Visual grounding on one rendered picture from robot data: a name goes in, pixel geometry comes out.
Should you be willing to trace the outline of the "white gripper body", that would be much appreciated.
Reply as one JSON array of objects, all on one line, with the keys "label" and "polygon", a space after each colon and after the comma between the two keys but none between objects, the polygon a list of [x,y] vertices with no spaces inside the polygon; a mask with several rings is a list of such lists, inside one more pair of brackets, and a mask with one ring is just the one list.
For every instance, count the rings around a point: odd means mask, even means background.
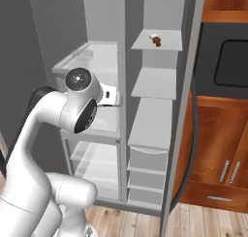
[{"label": "white gripper body", "polygon": [[123,105],[123,98],[122,98],[121,93],[118,90],[114,90],[112,92],[112,96],[113,96],[113,105],[114,106]]}]

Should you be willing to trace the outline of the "clear freezer shelf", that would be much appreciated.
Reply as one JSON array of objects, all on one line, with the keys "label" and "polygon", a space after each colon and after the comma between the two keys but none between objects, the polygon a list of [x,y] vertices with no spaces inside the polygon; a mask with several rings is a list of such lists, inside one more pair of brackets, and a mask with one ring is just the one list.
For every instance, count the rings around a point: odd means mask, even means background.
[{"label": "clear freezer shelf", "polygon": [[64,74],[73,68],[85,68],[95,74],[116,74],[117,43],[87,42],[58,62],[52,72]]},{"label": "clear freezer shelf", "polygon": [[120,138],[119,110],[114,107],[100,107],[91,126],[82,133],[70,133],[62,130],[61,136],[72,140],[96,141],[114,144]]},{"label": "clear freezer shelf", "polygon": [[116,146],[80,141],[70,160],[73,163],[74,174],[94,183],[100,198],[118,200]]}]

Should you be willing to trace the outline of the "grey fridge shelf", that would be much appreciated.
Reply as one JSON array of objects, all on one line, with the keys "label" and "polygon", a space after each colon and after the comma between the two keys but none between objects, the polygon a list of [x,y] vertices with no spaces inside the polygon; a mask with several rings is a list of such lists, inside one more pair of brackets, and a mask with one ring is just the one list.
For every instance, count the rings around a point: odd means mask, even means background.
[{"label": "grey fridge shelf", "polygon": [[171,120],[171,100],[141,98],[128,144],[169,150]]},{"label": "grey fridge shelf", "polygon": [[[157,34],[161,38],[162,45],[160,47],[156,47],[155,44],[152,43],[152,41],[149,39],[150,34]],[[132,49],[181,51],[181,31],[143,29],[133,43]]]},{"label": "grey fridge shelf", "polygon": [[133,97],[176,99],[176,69],[142,67],[134,86]]}]

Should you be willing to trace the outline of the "grey side-by-side fridge body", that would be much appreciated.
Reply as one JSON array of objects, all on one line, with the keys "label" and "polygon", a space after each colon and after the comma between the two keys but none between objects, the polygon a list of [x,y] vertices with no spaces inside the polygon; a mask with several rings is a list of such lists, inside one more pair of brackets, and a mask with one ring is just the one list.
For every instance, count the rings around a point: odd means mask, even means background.
[{"label": "grey side-by-side fridge body", "polygon": [[[121,93],[123,105],[119,110],[119,140],[110,145],[117,147],[118,200],[100,198],[96,203],[113,209],[125,210],[151,216],[161,216],[162,204],[154,205],[133,201],[129,198],[127,188],[130,165],[130,146],[128,144],[131,130],[136,118],[140,99],[132,92],[142,67],[156,69],[179,69],[179,55],[183,51],[132,49],[132,45],[143,29],[180,30],[186,0],[65,0],[55,32],[56,48],[61,51],[61,58],[87,42],[117,43],[117,73],[93,73],[101,83],[114,86]],[[61,92],[67,90],[64,74],[54,74],[55,88]],[[74,174],[70,157],[79,141],[61,136],[65,160],[70,175]]]}]

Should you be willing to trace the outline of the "grey fridge drawer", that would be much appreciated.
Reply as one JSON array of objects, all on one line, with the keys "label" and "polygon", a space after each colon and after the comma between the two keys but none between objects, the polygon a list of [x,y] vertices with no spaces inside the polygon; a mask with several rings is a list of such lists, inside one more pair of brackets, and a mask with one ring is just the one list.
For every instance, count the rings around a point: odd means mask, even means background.
[{"label": "grey fridge drawer", "polygon": [[129,198],[133,201],[149,203],[154,205],[162,204],[163,191],[143,186],[128,184]]},{"label": "grey fridge drawer", "polygon": [[164,171],[155,171],[145,168],[137,168],[128,165],[129,172],[128,185],[131,187],[149,188],[154,190],[162,190],[166,181],[166,173]]},{"label": "grey fridge drawer", "polygon": [[148,148],[130,147],[131,167],[165,171],[168,152]]}]

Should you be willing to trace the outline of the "brown chicken drumstick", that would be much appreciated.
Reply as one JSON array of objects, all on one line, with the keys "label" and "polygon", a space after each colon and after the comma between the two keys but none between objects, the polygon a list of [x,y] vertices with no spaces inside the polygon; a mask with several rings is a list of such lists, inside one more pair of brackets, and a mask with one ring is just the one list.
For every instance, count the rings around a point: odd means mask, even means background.
[{"label": "brown chicken drumstick", "polygon": [[162,45],[162,40],[157,34],[150,34],[149,39],[155,44],[156,47],[160,47]]}]

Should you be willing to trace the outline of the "grey fridge door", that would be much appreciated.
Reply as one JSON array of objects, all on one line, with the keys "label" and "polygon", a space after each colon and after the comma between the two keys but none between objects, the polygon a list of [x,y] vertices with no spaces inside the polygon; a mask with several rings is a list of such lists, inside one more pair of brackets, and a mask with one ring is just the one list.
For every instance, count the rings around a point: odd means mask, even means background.
[{"label": "grey fridge door", "polygon": [[[182,21],[183,51],[179,55],[179,69],[177,71],[177,100],[172,105],[172,133],[161,210],[159,237],[166,237],[169,215],[178,203],[186,185],[188,184],[196,155],[198,107],[194,68],[199,34],[201,31],[203,4],[204,0],[186,0],[184,7],[184,16]],[[184,171],[183,179],[179,184],[179,188],[175,195],[172,195],[190,90],[193,90],[193,140],[191,143],[190,158],[189,161],[186,162],[186,170]]]}]

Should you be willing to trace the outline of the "grey freezer door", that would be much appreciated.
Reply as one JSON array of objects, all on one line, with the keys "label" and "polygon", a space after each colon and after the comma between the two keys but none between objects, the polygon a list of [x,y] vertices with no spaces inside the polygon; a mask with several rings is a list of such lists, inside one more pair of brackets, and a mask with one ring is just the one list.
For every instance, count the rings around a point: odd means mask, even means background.
[{"label": "grey freezer door", "polygon": [[55,32],[65,0],[0,0],[0,133],[11,147],[32,93],[55,87]]}]

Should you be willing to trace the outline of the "wooden cupboard door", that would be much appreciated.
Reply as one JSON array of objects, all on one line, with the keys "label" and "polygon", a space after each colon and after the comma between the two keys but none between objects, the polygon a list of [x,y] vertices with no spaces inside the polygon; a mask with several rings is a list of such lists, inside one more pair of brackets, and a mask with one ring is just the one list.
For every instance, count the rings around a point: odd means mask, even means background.
[{"label": "wooden cupboard door", "polygon": [[[230,184],[230,179],[233,174],[233,169],[236,162],[241,162],[239,170],[236,173],[233,184]],[[248,189],[248,121],[246,122],[243,134],[238,143],[229,176],[229,186]]]},{"label": "wooden cupboard door", "polygon": [[[225,185],[248,121],[248,100],[198,96],[198,145],[189,181]],[[230,164],[219,182],[225,161]]]}]

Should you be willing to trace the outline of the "black built-in microwave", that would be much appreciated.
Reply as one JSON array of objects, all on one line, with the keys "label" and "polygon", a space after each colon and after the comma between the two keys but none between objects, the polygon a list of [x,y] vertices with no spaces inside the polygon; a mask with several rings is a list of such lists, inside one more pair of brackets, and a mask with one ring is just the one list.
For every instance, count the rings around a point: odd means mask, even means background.
[{"label": "black built-in microwave", "polygon": [[248,23],[203,23],[194,74],[201,96],[248,99]]}]

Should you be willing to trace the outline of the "wooden drawer front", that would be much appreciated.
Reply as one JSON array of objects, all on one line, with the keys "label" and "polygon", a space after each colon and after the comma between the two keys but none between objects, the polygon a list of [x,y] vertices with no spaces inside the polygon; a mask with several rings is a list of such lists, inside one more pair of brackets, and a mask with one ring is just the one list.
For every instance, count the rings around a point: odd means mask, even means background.
[{"label": "wooden drawer front", "polygon": [[[232,198],[233,202],[207,199],[208,195]],[[179,201],[192,205],[248,214],[248,189],[189,182]]]}]

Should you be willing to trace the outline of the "wooden cupboard above microwave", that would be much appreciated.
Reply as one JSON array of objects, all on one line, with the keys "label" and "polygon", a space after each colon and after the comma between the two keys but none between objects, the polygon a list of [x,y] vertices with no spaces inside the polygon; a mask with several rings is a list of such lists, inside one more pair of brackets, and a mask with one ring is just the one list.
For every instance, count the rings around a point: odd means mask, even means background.
[{"label": "wooden cupboard above microwave", "polygon": [[201,21],[248,23],[248,0],[204,0]]}]

